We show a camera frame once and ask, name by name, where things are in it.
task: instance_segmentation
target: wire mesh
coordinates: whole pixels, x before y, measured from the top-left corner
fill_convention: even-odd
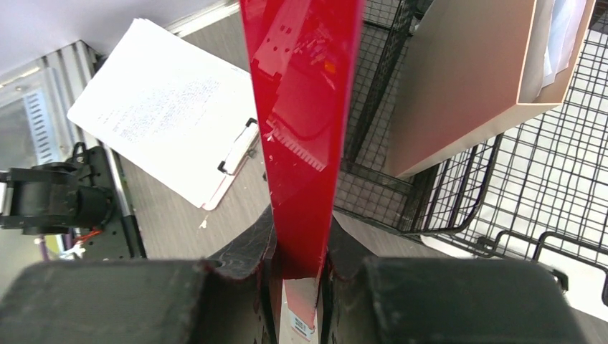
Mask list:
[[[478,215],[436,239],[479,257],[549,250],[608,268],[607,8],[597,2],[564,104],[504,134]]]
[[[336,208],[395,234],[462,230],[483,197],[494,157],[495,145],[486,143],[405,181],[382,173],[410,29],[431,2],[367,2],[338,176]],[[450,220],[434,226],[433,215]]]

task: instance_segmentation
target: black mechanical device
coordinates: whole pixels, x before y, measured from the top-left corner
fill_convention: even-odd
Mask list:
[[[144,257],[143,243],[133,215],[125,216],[118,204],[106,152],[84,143],[74,146],[63,163],[0,172],[6,184],[0,213],[2,229],[22,234],[81,235],[87,240],[86,258]]]
[[[37,264],[0,302],[0,343],[278,343],[280,256],[267,209],[199,261]],[[321,344],[586,343],[537,264],[379,258],[335,220],[319,296]]]

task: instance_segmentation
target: red object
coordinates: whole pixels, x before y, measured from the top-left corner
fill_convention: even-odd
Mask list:
[[[363,5],[363,0],[241,0],[287,280],[318,281],[323,268]]]

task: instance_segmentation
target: paper stack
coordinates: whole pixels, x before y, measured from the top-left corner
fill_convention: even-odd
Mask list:
[[[249,73],[145,19],[133,21],[67,116],[209,210],[236,173],[220,163],[258,133]]]

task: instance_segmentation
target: white label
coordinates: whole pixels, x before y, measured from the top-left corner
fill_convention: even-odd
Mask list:
[[[296,314],[292,311],[289,311],[289,318],[291,319],[291,328],[301,335],[307,341],[311,341],[313,339],[313,333],[315,332],[314,328],[309,328]]]

